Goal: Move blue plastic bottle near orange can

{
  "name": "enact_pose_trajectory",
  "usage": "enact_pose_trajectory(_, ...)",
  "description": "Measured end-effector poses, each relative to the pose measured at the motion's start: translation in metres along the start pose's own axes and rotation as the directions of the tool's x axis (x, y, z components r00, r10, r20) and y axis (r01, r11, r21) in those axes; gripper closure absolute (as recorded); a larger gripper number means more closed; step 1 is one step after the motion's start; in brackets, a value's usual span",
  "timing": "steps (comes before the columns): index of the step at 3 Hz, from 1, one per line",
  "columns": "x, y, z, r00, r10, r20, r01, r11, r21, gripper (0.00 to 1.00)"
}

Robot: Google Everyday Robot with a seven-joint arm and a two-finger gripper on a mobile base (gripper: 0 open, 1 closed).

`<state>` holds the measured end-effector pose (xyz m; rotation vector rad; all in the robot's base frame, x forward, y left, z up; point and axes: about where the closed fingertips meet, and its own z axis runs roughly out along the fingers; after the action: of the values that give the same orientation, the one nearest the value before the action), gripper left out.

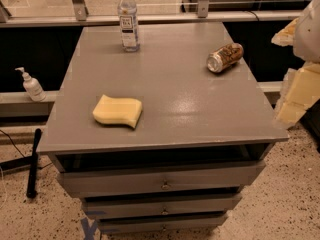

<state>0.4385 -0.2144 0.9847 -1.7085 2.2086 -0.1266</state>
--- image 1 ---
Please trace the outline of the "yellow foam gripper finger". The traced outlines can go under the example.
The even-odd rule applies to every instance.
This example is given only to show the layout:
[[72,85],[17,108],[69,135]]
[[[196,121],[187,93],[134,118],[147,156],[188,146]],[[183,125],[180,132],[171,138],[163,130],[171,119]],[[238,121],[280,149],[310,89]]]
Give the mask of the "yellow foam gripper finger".
[[274,120],[282,128],[293,127],[320,99],[320,63],[303,58],[298,70],[289,68],[284,76]]

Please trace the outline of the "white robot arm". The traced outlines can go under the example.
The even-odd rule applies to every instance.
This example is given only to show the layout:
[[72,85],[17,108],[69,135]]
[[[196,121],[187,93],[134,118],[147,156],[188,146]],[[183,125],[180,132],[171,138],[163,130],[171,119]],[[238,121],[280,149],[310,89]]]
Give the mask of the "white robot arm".
[[289,129],[320,99],[320,0],[312,0],[271,42],[292,46],[304,61],[298,70],[287,71],[276,103],[275,120]]

